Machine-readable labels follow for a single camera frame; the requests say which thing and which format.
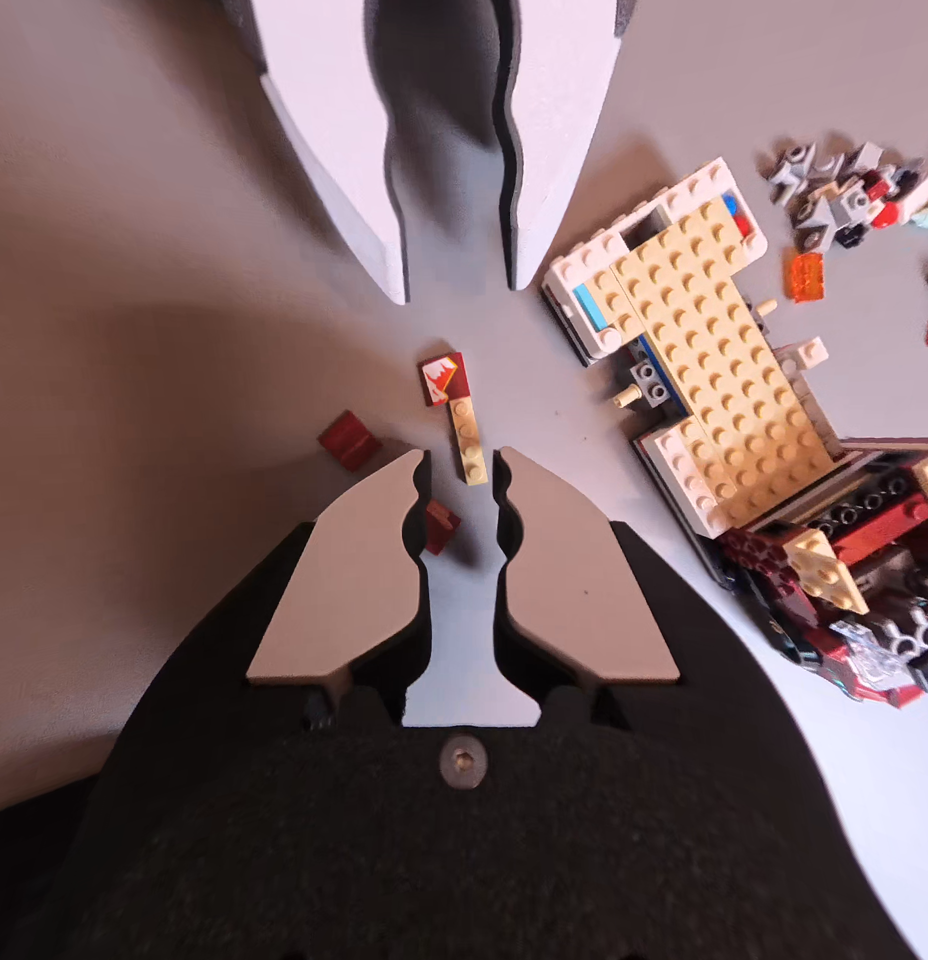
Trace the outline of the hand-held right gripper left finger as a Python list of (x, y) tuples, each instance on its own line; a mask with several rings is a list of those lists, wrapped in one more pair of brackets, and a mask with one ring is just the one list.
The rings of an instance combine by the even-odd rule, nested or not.
[(410, 625), (420, 567), (403, 526), (420, 494), (411, 449), (340, 494), (316, 519), (247, 669), (254, 685), (350, 687), (352, 666)]

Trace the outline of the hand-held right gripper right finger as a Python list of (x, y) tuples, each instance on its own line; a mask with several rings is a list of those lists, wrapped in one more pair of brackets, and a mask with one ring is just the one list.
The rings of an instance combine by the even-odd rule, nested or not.
[(579, 679), (674, 683), (680, 673), (608, 517), (513, 447), (496, 451), (518, 546), (504, 570), (509, 624)]

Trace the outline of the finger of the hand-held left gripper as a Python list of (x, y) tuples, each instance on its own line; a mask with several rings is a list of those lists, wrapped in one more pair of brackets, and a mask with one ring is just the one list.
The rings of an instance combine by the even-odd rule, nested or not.
[(623, 38), (618, 1), (494, 2), (493, 119), (507, 281), (525, 289), (560, 226), (600, 119)]
[(260, 82), (338, 234), (381, 291), (408, 301), (406, 233), (387, 170), (390, 118), (364, 1), (254, 1)]

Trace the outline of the small dark red brick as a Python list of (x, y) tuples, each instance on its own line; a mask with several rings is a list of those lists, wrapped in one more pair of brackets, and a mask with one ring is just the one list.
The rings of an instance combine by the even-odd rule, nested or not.
[(431, 498), (425, 507), (425, 549), (439, 556), (458, 533), (461, 518), (452, 510)]

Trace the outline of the dark red curved slope brick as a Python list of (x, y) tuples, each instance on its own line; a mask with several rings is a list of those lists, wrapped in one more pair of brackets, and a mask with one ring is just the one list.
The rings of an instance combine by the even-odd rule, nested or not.
[(345, 410), (320, 433), (318, 444), (347, 472), (363, 469), (383, 449), (382, 442), (351, 410)]

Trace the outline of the tan narrow plate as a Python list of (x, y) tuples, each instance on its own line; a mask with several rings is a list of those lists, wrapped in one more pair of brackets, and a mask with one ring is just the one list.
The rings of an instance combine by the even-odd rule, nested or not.
[(485, 484), (488, 474), (473, 400), (469, 395), (458, 397), (448, 406), (465, 482), (469, 486)]

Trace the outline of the grey desk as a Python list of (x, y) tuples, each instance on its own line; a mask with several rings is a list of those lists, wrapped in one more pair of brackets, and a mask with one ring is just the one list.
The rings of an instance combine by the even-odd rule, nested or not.
[(173, 649), (349, 476), (350, 408), (432, 452), (463, 519), (428, 560), (407, 719), (529, 724), (498, 673), (496, 504), (416, 363), (465, 354), (489, 446), (628, 522), (780, 690), (885, 908), (928, 958), (928, 698), (855, 703), (774, 654), (703, 570), (533, 289), (508, 289), (490, 2), (380, 2), (410, 302), (334, 229), (217, 2), (0, 2), (0, 810), (98, 771)]

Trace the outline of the tan and dark red brick model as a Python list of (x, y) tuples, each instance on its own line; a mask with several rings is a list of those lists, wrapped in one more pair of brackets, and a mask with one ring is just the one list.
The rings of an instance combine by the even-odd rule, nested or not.
[(840, 438), (735, 282), (768, 240), (722, 157), (554, 258), (542, 295), (587, 366), (618, 352), (660, 421), (632, 445), (710, 575), (857, 702), (928, 694), (928, 438)]

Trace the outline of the pile of small grey bricks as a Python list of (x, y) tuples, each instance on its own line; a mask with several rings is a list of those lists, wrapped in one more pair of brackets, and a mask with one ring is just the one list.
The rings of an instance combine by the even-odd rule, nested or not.
[(796, 253), (854, 249), (868, 234), (908, 224), (928, 204), (925, 160), (892, 163), (885, 153), (868, 141), (830, 156), (819, 155), (815, 142), (779, 154), (766, 180), (774, 205), (790, 217)]

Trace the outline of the orange transparent studded brick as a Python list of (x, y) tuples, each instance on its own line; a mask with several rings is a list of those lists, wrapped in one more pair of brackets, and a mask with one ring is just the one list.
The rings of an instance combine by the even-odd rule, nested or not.
[(826, 295), (823, 254), (793, 252), (786, 260), (783, 278), (785, 294), (795, 304), (823, 301)]

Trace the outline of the black padded cushion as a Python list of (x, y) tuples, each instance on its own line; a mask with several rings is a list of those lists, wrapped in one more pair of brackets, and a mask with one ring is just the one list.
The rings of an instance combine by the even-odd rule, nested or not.
[(26, 958), (97, 781), (80, 779), (0, 811), (0, 959)]

